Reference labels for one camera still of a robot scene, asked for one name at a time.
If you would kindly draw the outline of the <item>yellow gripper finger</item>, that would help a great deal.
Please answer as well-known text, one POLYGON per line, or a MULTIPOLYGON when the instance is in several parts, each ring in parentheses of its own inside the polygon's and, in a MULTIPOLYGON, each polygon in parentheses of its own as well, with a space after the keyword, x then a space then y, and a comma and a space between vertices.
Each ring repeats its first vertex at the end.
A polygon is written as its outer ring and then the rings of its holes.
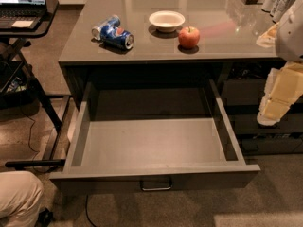
POLYGON ((264 87, 257 121, 273 126, 303 95, 303 63, 287 61, 281 69, 272 68, 264 87))
POLYGON ((272 25, 268 28, 262 35, 260 35, 256 40, 256 45, 269 48, 275 45, 276 32, 278 24, 272 25))

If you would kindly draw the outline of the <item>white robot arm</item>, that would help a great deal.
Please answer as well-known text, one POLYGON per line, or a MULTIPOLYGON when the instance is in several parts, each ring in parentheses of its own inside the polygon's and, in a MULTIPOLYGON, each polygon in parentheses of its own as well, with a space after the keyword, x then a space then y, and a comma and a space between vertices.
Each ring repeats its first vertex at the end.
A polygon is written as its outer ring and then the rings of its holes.
POLYGON ((271 69, 259 105, 257 121, 273 126, 303 96, 303 0, 295 0, 256 44, 273 47, 276 55, 286 61, 281 69, 271 69))

